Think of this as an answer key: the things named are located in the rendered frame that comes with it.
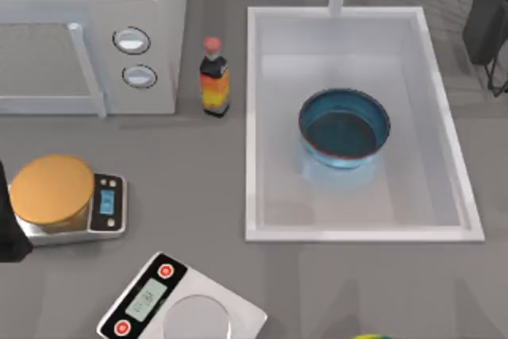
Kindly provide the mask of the dark sauce bottle red cap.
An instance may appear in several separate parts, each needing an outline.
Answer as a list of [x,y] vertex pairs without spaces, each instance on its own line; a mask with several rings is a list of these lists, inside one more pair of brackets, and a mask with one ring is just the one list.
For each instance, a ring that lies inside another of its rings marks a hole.
[[206,37],[205,55],[199,67],[202,108],[206,114],[224,117],[229,109],[229,63],[221,54],[221,41]]

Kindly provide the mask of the blue bowl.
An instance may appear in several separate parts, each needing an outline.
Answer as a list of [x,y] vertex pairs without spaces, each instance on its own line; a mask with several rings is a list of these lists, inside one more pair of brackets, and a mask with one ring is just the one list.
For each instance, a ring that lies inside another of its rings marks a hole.
[[391,119],[376,98],[352,88],[313,93],[298,111],[301,146],[316,162],[354,169],[374,159],[391,134]]

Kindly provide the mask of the pale microwave oven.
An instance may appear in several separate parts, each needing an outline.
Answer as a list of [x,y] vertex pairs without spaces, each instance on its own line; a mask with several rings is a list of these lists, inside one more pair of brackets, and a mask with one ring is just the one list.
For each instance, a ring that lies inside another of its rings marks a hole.
[[[172,114],[186,5],[187,0],[0,0],[0,23],[81,24],[105,91],[107,115]],[[147,52],[127,55],[114,46],[114,32],[130,26],[149,35]],[[123,69],[138,64],[156,72],[153,87],[137,89],[123,81]]]

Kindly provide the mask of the microwave knob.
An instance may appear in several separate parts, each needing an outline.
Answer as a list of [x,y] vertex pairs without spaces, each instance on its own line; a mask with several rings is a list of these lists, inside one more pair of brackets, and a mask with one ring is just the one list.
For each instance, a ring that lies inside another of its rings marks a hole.
[[137,89],[153,87],[158,79],[152,68],[142,64],[124,68],[121,75],[127,85]]
[[142,29],[132,26],[115,31],[112,40],[114,46],[127,55],[141,55],[151,46],[149,35]]

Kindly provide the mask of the white scale with red buttons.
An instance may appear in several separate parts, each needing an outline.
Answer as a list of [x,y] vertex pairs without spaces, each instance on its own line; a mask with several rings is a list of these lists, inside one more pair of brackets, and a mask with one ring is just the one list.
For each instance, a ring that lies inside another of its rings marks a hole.
[[267,314],[175,258],[155,253],[99,321],[102,339],[256,339]]

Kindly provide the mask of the kitchen scale with blue display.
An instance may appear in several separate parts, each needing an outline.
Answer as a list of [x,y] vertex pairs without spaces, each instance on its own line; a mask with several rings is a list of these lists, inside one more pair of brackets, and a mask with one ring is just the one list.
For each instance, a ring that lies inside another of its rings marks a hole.
[[17,218],[17,223],[36,247],[112,240],[126,231],[127,200],[128,184],[123,177],[96,173],[93,196],[69,221],[36,225]]

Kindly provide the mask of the white sink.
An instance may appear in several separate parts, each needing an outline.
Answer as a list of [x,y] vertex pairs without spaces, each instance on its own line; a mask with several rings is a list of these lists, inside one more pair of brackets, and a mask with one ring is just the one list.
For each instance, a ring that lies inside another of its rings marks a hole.
[[[484,241],[422,8],[251,7],[247,26],[247,241]],[[390,117],[355,169],[318,163],[299,133],[304,101],[332,87]]]

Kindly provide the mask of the orange round lid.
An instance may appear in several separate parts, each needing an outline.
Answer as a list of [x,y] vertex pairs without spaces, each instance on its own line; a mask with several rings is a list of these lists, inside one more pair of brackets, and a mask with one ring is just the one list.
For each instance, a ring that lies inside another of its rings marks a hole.
[[72,219],[94,193],[94,172],[77,156],[50,154],[26,164],[10,183],[14,213],[35,225]]

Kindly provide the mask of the microwave door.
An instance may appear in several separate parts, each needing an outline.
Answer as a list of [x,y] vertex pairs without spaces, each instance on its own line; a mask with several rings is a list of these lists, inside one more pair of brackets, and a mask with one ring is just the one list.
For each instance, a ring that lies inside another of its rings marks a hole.
[[68,24],[0,23],[0,114],[98,115]]

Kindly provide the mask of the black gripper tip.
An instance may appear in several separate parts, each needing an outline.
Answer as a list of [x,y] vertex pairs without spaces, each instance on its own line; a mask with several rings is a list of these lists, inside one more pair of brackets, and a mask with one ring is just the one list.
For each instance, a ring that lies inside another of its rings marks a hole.
[[32,251],[33,245],[13,212],[6,173],[0,160],[0,263],[19,263]]

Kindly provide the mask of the black folding rack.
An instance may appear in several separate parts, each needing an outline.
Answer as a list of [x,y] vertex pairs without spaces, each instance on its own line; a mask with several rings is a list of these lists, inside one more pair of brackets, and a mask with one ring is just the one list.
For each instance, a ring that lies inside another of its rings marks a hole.
[[495,85],[498,56],[508,43],[508,0],[472,0],[462,38],[470,63],[487,74],[487,89],[495,97],[508,93],[508,76]]

